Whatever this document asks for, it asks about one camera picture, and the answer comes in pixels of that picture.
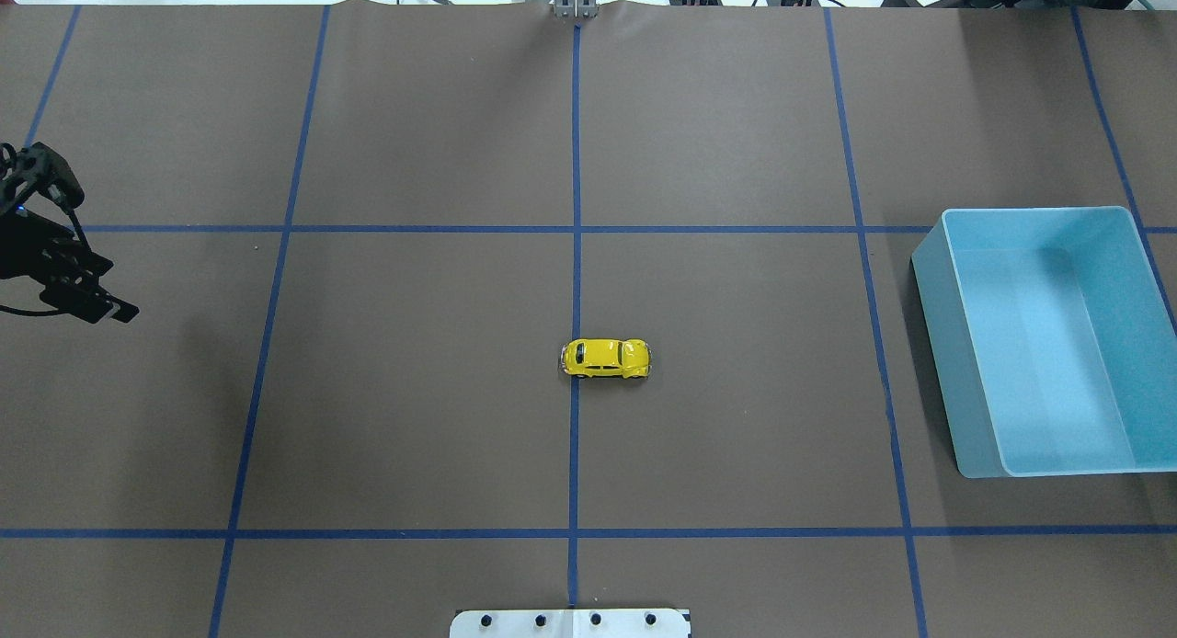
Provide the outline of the light blue plastic bin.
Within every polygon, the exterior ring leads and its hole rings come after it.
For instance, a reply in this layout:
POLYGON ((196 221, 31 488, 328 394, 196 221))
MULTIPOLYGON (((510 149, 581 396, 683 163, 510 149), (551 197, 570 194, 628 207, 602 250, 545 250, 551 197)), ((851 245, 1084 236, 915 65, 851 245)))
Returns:
POLYGON ((1130 211, 951 208, 911 264, 962 476, 1173 472, 1173 326, 1130 211))

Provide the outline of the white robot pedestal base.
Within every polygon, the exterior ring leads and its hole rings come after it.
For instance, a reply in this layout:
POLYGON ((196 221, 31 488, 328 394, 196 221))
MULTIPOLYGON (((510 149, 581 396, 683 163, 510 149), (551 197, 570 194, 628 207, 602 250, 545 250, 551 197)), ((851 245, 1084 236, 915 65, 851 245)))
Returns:
POLYGON ((455 614, 450 637, 691 637, 689 610, 478 610, 455 614))

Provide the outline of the yellow beetle toy car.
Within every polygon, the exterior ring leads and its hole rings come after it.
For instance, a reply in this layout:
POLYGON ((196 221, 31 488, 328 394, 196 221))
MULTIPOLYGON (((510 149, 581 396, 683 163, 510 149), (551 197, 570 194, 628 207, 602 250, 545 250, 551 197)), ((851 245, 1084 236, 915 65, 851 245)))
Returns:
POLYGON ((644 379, 652 367, 651 350, 641 339, 576 339, 561 348, 559 367, 580 379, 644 379))

